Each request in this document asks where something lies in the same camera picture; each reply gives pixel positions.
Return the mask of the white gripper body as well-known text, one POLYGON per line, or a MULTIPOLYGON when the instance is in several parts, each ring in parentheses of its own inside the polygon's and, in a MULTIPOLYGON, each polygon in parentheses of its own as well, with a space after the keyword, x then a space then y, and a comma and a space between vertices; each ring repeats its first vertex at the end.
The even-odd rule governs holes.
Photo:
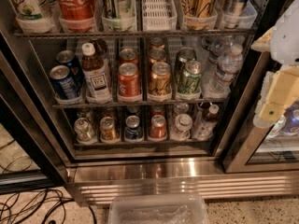
POLYGON ((294 0, 277 20, 270 40, 274 61, 299 65, 299 0, 294 0))

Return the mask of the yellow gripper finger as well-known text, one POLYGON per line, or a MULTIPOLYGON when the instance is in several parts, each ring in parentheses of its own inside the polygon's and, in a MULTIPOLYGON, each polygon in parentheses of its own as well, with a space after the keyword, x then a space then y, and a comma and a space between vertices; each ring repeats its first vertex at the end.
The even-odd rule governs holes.
POLYGON ((280 119, 285 110, 299 98, 299 68, 287 66, 267 72, 263 79, 258 117, 266 123, 280 119))
POLYGON ((259 52, 269 52, 273 31, 273 27, 269 28, 261 37, 251 44, 250 48, 259 52))

